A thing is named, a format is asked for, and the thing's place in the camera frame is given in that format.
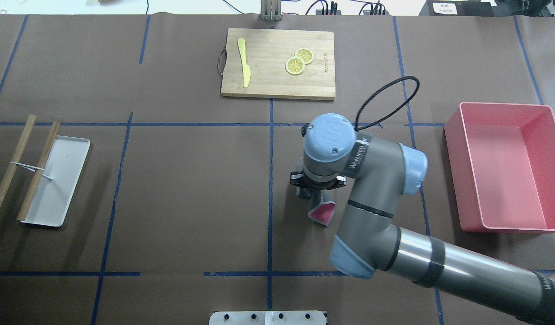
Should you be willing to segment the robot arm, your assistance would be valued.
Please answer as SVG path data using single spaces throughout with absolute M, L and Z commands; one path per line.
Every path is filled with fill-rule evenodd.
M 359 279 L 389 272 L 531 325 L 555 325 L 555 279 L 394 223 L 401 197 L 422 186 L 423 152 L 336 113 L 304 124 L 301 135 L 303 154 L 289 182 L 310 200 L 311 220 L 329 225 L 336 203 L 327 192 L 354 180 L 330 253 L 338 271 Z

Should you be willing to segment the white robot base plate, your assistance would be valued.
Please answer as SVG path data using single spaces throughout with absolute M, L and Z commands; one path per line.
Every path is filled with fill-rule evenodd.
M 214 312 L 209 325 L 328 325 L 326 312 L 297 311 L 225 311 Z

